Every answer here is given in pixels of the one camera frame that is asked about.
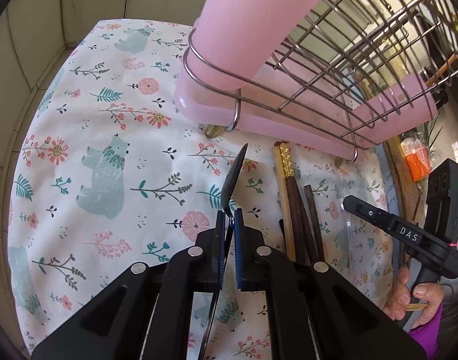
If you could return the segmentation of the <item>purple sleeve forearm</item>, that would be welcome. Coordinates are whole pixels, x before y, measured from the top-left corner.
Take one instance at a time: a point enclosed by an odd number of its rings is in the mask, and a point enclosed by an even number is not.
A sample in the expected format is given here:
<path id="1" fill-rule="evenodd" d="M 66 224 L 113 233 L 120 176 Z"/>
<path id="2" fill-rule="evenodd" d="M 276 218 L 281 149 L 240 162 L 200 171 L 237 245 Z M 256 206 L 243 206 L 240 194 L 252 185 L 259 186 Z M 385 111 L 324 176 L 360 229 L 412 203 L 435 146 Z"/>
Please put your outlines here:
<path id="1" fill-rule="evenodd" d="M 443 304 L 440 304 L 437 313 L 428 323 L 409 331 L 409 335 L 423 347 L 428 359 L 434 359 L 439 353 L 437 336 L 441 324 L 442 310 Z"/>

